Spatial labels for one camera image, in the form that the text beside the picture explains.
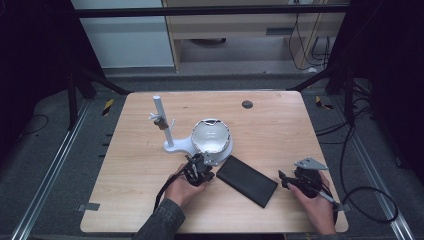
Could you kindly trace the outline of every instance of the white bowl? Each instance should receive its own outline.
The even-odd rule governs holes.
[[[192,131],[191,139],[201,153],[223,152],[230,141],[230,130],[218,119],[204,119]]]

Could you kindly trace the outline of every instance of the hand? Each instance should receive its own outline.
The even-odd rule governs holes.
[[[330,183],[324,174],[322,174],[321,171],[319,171],[319,174],[321,175],[323,184],[330,187]],[[303,205],[303,208],[308,214],[309,221],[312,223],[318,234],[336,234],[333,220],[333,207],[328,200],[323,198],[321,195],[318,195],[315,198],[308,198],[293,184],[289,184],[289,188]]]
[[[181,164],[177,172],[184,166],[184,164]],[[172,200],[178,206],[183,208],[194,196],[205,191],[205,189],[206,182],[195,187],[187,181],[184,175],[181,175],[165,190],[165,198]]]

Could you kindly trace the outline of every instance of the black pole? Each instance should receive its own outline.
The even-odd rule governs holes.
[[[305,4],[305,5],[247,5],[207,7],[160,7],[122,9],[77,9],[54,11],[59,15],[78,18],[152,17],[189,15],[236,15],[236,14],[281,14],[281,13],[337,13],[358,10],[362,6],[350,4]]]
[[[115,84],[107,81],[103,77],[100,77],[97,74],[95,74],[95,73],[93,73],[93,72],[91,72],[87,69],[81,68],[79,70],[80,70],[81,74],[83,74],[83,75],[87,76],[88,78],[102,84],[103,86],[115,91],[116,93],[118,93],[120,95],[128,95],[128,94],[132,93],[131,91],[128,91],[128,90],[125,90],[123,88],[116,86]]]
[[[353,113],[353,71],[352,66],[346,66],[345,80],[345,117],[351,127],[355,126],[355,114]]]
[[[68,73],[68,102],[69,102],[69,126],[68,130],[71,130],[78,119],[77,113],[77,93],[72,72]]]

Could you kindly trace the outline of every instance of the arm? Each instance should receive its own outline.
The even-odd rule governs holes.
[[[165,191],[165,197],[156,211],[140,228],[133,240],[171,240],[185,220],[182,208],[197,194],[203,192],[206,183],[192,186],[184,176],[178,177]]]
[[[322,178],[323,183],[329,186],[328,179],[319,172]],[[302,191],[299,190],[296,186],[289,184],[289,188],[295,197],[302,204],[306,213],[308,214],[309,221],[314,226],[315,230],[321,236],[318,238],[320,240],[342,240],[346,239],[343,236],[339,236],[336,233],[336,228],[334,226],[333,219],[333,207],[331,203],[318,195],[315,198],[306,197]]]

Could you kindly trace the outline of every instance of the gray floor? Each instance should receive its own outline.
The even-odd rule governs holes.
[[[224,44],[187,41],[183,53],[178,73],[114,77],[110,81],[132,91],[283,90],[305,81],[313,74],[308,70],[296,69],[285,42],[279,38],[227,39]],[[320,71],[321,63],[316,63],[314,70]],[[303,92],[305,105],[316,130],[344,121],[343,115],[338,111],[340,108],[337,108],[342,101],[342,94],[331,97],[323,94],[325,82],[322,80]],[[37,221],[31,226],[31,236],[38,239],[131,236],[129,233],[85,234],[79,229],[83,212],[77,211],[77,207],[88,202],[107,151],[107,143],[125,102],[125,96],[97,84],[95,87],[98,95],[94,100],[79,98],[79,106],[88,105],[87,115],[59,175],[54,179]],[[321,96],[324,104],[332,104],[336,108],[330,110],[318,107],[315,103],[316,95]],[[110,98],[114,99],[111,111],[108,116],[102,116],[104,104]],[[367,107],[367,103],[358,102],[357,107],[356,111],[359,111]],[[24,130],[26,134],[22,135],[9,156],[13,164],[2,173],[0,185],[0,236],[13,233],[49,171],[67,134],[67,110],[65,91],[40,101],[34,111],[37,115],[28,124]],[[424,239],[424,229],[420,225],[424,219],[424,211],[420,209],[424,204],[423,186],[410,169],[396,167],[395,157],[371,116],[372,112],[367,112],[356,120],[355,135],[348,142],[343,159],[343,145],[334,143],[343,142],[347,128],[318,137],[318,140],[340,196],[344,196],[339,170],[343,161],[342,176],[348,191],[358,186],[374,186],[373,178],[377,176],[383,183],[384,190],[395,199],[401,212],[400,220],[404,221],[398,219],[392,224],[380,224],[354,209],[346,213],[350,227],[345,234],[352,239]],[[366,159],[370,160],[371,169]],[[382,200],[378,200],[377,194],[359,192],[353,197],[364,211],[378,218],[384,217],[380,207]],[[414,236],[397,236],[396,232],[404,233],[394,231],[399,226],[399,221],[405,222],[407,230]],[[306,233],[289,233],[287,238],[307,239],[308,236]]]

